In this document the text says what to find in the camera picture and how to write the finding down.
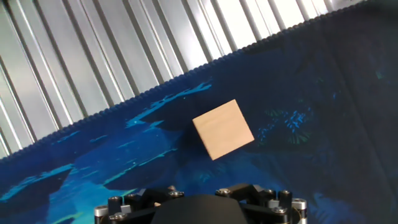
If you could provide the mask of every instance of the cube face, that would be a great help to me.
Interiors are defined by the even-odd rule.
[[[236,100],[194,118],[193,124],[213,160],[254,140]]]

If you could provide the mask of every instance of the corrugated metal wall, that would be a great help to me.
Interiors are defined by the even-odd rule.
[[[0,0],[0,157],[359,0]]]

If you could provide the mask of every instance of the blue fabric backdrop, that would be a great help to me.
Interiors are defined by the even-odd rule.
[[[241,182],[311,223],[396,223],[398,19],[364,3],[283,31],[0,161],[0,223],[92,223],[113,195]],[[192,119],[236,99],[256,140],[212,161]]]

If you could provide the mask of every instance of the screw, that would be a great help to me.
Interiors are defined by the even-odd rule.
[[[219,189],[216,191],[218,195],[229,195],[231,193],[230,189]]]
[[[126,213],[118,212],[118,213],[115,213],[114,215],[110,215],[109,219],[110,220],[122,220],[123,218],[126,218],[126,217],[127,217]]]
[[[120,197],[119,197],[119,196],[113,196],[113,197],[110,197],[109,199],[110,199],[110,200],[119,200]]]
[[[287,208],[283,208],[283,207],[275,207],[272,209],[273,212],[278,213],[278,214],[282,214],[287,212]]]
[[[169,192],[169,195],[173,198],[179,198],[184,196],[184,192],[178,191],[178,190],[173,190]]]
[[[294,202],[305,202],[305,200],[301,199],[301,198],[295,198],[295,199],[293,199],[293,201]]]

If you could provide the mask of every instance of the metal panel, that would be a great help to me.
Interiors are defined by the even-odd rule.
[[[104,85],[112,99],[114,104],[118,104],[124,101],[124,97],[119,89],[119,85],[113,75],[111,67],[103,53],[103,49],[100,46],[97,35],[94,32],[94,28],[89,21],[86,12],[81,4],[80,0],[64,1],[69,18],[76,20],[76,24],[81,30],[81,34],[85,40],[85,44],[93,57],[96,68],[101,75]]]
[[[99,3],[139,92],[158,85],[155,73],[122,1],[99,0]]]
[[[15,92],[15,88],[0,66],[0,127],[12,151],[34,142],[32,130],[27,124],[27,118],[22,112],[23,108]]]
[[[5,80],[12,82],[17,91],[35,136],[42,138],[56,131],[57,124],[3,4],[0,5],[0,27],[0,66],[9,76]]]
[[[134,97],[134,92],[131,88],[130,81],[127,79],[127,76],[125,76],[123,66],[121,65],[114,46],[107,35],[105,28],[106,26],[102,23],[101,17],[95,8],[94,2],[91,0],[75,0],[74,2],[77,2],[83,6],[83,10],[88,17],[90,25],[92,26],[93,35],[95,35],[97,41],[99,42],[99,47],[101,48],[102,54],[104,56],[102,61],[105,63],[107,69],[109,69],[109,75],[114,77],[114,80],[112,80],[113,85],[120,89],[120,92],[125,100]]]
[[[6,139],[2,135],[2,131],[0,128],[0,158],[4,156],[9,156],[11,153],[9,151]]]
[[[148,20],[150,20],[150,24],[154,29],[157,39],[159,40],[159,44],[162,46],[162,50],[165,54],[165,58],[170,66],[173,76],[176,77],[184,72],[187,72],[188,68],[183,62],[182,56],[180,55],[181,53],[178,50],[174,51],[172,42],[174,47],[177,47],[174,38],[169,38],[168,34],[166,33],[166,27],[163,25],[166,22],[165,19],[163,19],[163,22],[160,20],[152,0],[140,0],[140,2],[146,12]]]
[[[151,24],[142,1],[129,1],[129,6],[133,11],[137,23],[142,30],[142,34],[148,43],[151,54],[164,81],[173,78],[171,67],[167,61],[167,56],[162,48],[159,37],[156,35],[154,26]]]
[[[256,0],[240,0],[243,10],[245,10],[246,17],[249,20],[250,26],[254,32],[257,40],[267,38],[271,35],[270,30],[262,17],[260,8]]]
[[[306,21],[318,16],[317,10],[313,5],[312,0],[296,0],[296,2]]]
[[[327,1],[329,1],[329,0],[312,0],[315,10],[317,10],[317,14],[319,16],[333,11],[332,9],[327,8],[327,6],[325,4]]]
[[[0,157],[358,0],[0,0]]]
[[[211,33],[213,34],[213,37],[217,43],[218,48],[220,49],[221,54],[227,55],[231,53],[232,52],[231,46],[228,42],[226,34],[223,31],[223,26],[221,25],[221,21],[219,21],[217,18],[217,13],[211,3],[211,0],[196,0],[196,1],[200,6],[203,16],[206,18],[208,27],[211,30]]]
[[[206,48],[209,50],[211,59],[216,59],[224,55],[223,47],[220,44],[220,40],[214,31],[214,28],[210,22],[203,4],[198,0],[188,0],[188,5],[192,11],[192,15],[195,18],[200,33],[205,42]]]
[[[3,138],[3,149],[6,152],[15,152],[22,149],[22,144],[15,131],[14,125],[6,111],[6,107],[0,98],[0,138]]]
[[[9,4],[62,125],[65,123],[63,116],[68,117],[68,114],[72,122],[79,121],[83,118],[83,113],[73,94],[74,86],[70,85],[71,82],[65,74],[67,71],[64,71],[58,61],[56,49],[53,48],[49,38],[50,34],[47,35],[33,1],[15,0],[9,1]],[[57,106],[57,100],[60,101],[63,110],[65,104],[67,112],[59,114],[60,107]]]
[[[33,33],[29,21],[26,18],[25,12],[22,9],[20,0],[11,2],[10,7],[12,9],[12,16],[16,20],[21,35],[26,43],[27,48],[29,49],[30,55],[32,57],[32,63],[34,63],[38,71],[38,75],[43,81],[44,87],[49,94],[49,99],[53,104],[54,110],[58,116],[58,119],[60,120],[60,124],[62,126],[72,124],[72,117],[70,116],[60,91],[55,84],[52,72],[45,61],[43,52],[41,51],[40,45]]]
[[[256,41],[239,0],[214,0],[214,2],[220,7],[238,49]]]
[[[159,0],[159,5],[188,69],[191,70],[207,63],[205,53],[193,30],[182,2]]]
[[[281,29],[304,22],[303,15],[295,0],[268,0],[268,2]]]
[[[362,0],[324,0],[324,1],[326,4],[330,3],[331,6],[330,11],[332,11],[351,6],[353,4],[361,2]]]
[[[260,9],[262,19],[266,23],[269,33],[278,33],[280,31],[280,27],[276,21],[274,13],[272,12],[269,2],[264,0],[256,0],[256,3]]]
[[[62,60],[67,66],[67,70],[76,85],[78,94],[81,97],[83,106],[88,115],[94,114],[99,110],[108,107],[108,103],[103,89],[97,81],[93,67],[96,65],[90,63],[88,57],[90,52],[83,49],[76,29],[72,24],[62,1],[39,0],[38,10],[43,14],[43,20],[46,20],[56,45],[59,48]]]

